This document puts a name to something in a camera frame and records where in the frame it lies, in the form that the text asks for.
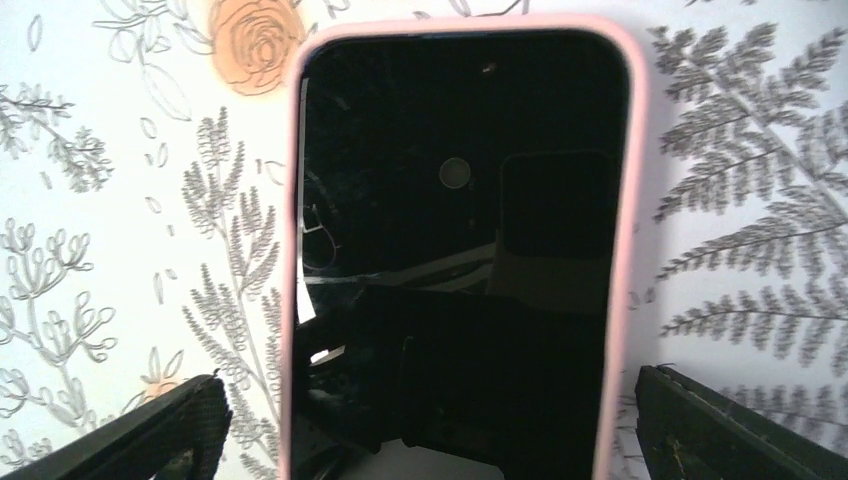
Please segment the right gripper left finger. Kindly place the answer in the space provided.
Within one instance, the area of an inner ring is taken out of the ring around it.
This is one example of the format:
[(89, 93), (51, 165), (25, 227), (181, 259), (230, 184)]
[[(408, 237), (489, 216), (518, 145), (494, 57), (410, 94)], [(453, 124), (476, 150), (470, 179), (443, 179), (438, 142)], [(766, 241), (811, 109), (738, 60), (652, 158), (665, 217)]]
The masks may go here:
[(221, 378), (199, 375), (4, 477), (209, 480), (232, 416)]

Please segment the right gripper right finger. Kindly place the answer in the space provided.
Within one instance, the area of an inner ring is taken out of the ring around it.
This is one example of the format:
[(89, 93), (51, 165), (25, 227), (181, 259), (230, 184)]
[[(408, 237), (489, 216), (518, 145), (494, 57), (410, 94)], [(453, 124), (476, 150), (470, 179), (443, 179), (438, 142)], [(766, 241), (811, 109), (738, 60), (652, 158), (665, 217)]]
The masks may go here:
[(636, 435), (653, 479), (844, 479), (847, 393), (779, 385), (715, 391), (640, 369)]

